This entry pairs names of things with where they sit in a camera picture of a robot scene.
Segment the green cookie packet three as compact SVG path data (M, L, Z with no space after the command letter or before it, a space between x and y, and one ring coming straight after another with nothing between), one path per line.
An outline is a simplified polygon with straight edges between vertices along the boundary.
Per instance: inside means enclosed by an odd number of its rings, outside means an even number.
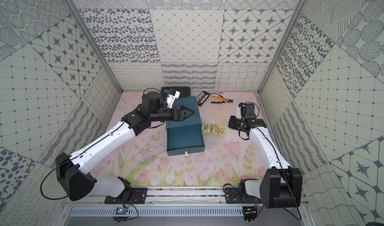
M218 126L210 125L210 133L213 135L218 135Z

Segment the green cookie packet one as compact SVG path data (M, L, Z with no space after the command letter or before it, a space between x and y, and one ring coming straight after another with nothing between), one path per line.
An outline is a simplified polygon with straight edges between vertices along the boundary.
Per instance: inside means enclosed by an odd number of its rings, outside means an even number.
M225 129L220 127L220 126L215 126L215 131L216 131L216 134L220 137L223 137L224 136L224 131Z

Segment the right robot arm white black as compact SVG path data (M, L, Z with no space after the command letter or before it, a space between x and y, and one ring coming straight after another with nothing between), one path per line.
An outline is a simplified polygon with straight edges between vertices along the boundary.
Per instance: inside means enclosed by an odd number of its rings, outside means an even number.
M271 139L264 120L255 113L258 106L252 102L242 102L237 115L229 119L229 128L245 133L262 157L266 172L263 179L244 179L239 183L239 198L261 200L264 207L298 208L301 203L303 175L284 159Z

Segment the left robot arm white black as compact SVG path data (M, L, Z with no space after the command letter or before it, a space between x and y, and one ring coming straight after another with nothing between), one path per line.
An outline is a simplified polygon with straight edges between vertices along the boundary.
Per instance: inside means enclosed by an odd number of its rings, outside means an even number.
M123 143L149 129L153 122L183 122L195 111L174 102L180 96L171 90L167 96L150 91L143 94L142 102L121 118L111 130L70 155L62 153L56 157L57 180L71 201L87 196L104 196L106 203L128 203L132 197L132 186L125 178L109 179L92 176L92 169Z

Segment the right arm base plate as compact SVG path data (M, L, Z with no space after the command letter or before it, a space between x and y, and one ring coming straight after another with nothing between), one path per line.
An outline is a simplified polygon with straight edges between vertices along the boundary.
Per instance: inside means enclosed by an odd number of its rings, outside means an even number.
M261 204L261 199L250 196L245 191L240 191L236 187L226 186L223 188L226 204Z

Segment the green cookie packet two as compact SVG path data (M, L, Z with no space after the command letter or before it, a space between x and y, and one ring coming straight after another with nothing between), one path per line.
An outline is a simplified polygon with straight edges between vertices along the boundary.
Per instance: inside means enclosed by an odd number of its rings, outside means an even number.
M215 126L212 125L212 124L208 124L208 123L204 123L204 133L207 133L207 134L212 134L213 133L213 130L215 129Z

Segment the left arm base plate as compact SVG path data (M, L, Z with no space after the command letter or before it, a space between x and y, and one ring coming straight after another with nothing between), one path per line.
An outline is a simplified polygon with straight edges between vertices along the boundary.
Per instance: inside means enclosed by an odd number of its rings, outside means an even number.
M139 204L145 203L147 197L148 188L130 188L124 189L123 192L116 198L107 196L104 203L106 205L117 205L117 204Z

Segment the teal drawer cabinet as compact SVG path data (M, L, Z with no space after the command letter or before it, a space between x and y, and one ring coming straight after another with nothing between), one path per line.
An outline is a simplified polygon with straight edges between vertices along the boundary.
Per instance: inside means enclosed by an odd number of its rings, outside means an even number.
M177 109L182 109L185 113L182 122L166 122L166 129L171 130L180 127L199 126L202 127L199 106L195 96L181 97L175 100L174 105Z

